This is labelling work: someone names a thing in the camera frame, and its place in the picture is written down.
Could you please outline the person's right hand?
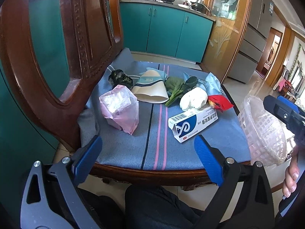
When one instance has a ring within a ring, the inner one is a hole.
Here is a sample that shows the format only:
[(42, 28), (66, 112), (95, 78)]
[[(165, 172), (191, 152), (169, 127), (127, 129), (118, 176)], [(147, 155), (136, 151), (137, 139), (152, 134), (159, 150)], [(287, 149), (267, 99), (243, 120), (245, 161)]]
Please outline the person's right hand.
[(299, 168), (298, 168), (298, 146), (295, 146), (292, 153), (292, 159), (289, 166), (285, 171), (285, 179), (283, 182), (282, 192), (286, 198), (289, 198), (290, 195), (297, 188), (297, 179), (299, 177)]

